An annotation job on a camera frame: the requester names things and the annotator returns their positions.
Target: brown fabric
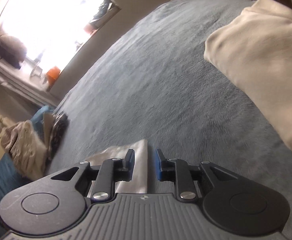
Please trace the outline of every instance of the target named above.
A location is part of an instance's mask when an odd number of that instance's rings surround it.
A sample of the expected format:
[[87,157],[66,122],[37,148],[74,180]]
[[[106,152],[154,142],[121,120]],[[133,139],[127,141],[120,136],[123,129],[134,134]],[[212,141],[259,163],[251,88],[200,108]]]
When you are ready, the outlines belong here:
[[1,145],[11,155],[14,166],[31,180],[44,176],[47,148],[34,131],[31,121],[6,128]]
[[204,58],[250,97],[292,150],[292,10],[258,0],[208,37]]

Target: screw head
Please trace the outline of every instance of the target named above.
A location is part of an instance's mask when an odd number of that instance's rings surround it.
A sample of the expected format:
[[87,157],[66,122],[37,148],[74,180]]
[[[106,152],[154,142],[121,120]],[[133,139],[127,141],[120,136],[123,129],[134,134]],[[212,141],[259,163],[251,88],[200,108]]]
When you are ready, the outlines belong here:
[[183,199],[193,199],[196,197],[196,194],[191,191],[184,191],[180,194],[180,197]]
[[93,195],[93,198],[97,199],[97,200],[105,200],[106,198],[108,198],[108,193],[106,193],[106,192],[96,192]]
[[141,199],[146,200],[146,199],[148,199],[148,197],[146,195],[143,195],[143,196],[141,196]]

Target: white cloth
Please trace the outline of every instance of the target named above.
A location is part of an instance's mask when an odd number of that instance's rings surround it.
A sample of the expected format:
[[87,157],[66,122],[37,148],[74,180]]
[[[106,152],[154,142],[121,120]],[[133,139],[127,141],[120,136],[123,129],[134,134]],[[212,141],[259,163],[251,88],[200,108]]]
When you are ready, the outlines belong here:
[[204,58],[250,97],[292,150],[292,10],[258,0],[207,38]]
[[20,174],[31,180],[44,176],[47,148],[34,131],[31,121],[4,129],[1,145],[11,155]]
[[125,158],[128,149],[135,151],[135,166],[131,181],[119,181],[115,184],[116,193],[147,193],[147,140],[140,140],[125,146],[110,146],[106,150],[90,156],[86,161],[91,166],[101,165],[104,160],[112,158]]

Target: blue blanket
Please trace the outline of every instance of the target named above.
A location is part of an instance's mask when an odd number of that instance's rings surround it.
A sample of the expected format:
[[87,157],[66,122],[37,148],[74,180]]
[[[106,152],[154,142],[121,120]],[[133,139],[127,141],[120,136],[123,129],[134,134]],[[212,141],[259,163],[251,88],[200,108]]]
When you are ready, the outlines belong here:
[[[283,233],[292,240],[292,153],[245,93],[203,58],[206,38],[252,4],[173,0],[138,22],[58,106],[70,123],[48,172],[147,139],[149,152],[212,161],[284,194],[291,214]],[[151,158],[148,191],[172,192],[171,183],[156,181]]]

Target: beige pillow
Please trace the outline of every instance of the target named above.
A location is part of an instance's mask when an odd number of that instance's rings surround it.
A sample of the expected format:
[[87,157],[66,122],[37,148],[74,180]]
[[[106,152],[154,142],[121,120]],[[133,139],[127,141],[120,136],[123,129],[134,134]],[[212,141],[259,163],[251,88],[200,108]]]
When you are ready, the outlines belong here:
[[292,150],[292,10],[258,0],[208,37],[204,58],[250,97]]

